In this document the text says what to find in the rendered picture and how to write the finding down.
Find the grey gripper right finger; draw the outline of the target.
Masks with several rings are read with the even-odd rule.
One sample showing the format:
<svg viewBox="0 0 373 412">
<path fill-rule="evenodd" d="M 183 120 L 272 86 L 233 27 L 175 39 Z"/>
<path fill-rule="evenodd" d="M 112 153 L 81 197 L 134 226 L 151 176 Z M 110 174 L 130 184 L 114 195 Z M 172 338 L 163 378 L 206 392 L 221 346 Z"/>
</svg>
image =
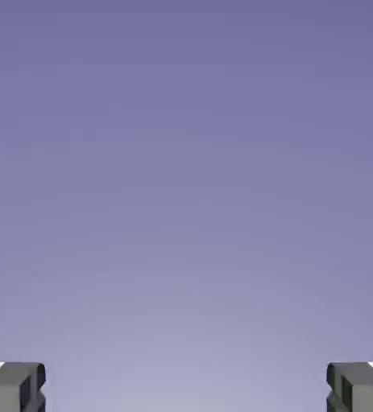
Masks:
<svg viewBox="0 0 373 412">
<path fill-rule="evenodd" d="M 373 361 L 329 363 L 326 381 L 326 412 L 373 412 Z"/>
</svg>

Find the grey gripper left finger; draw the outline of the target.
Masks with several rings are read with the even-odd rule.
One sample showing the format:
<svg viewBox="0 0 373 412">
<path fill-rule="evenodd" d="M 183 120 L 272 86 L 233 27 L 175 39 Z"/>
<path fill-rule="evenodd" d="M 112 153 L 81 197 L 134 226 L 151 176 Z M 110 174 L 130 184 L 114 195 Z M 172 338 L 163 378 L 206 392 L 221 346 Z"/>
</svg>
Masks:
<svg viewBox="0 0 373 412">
<path fill-rule="evenodd" d="M 44 364 L 0 361 L 0 412 L 46 412 Z"/>
</svg>

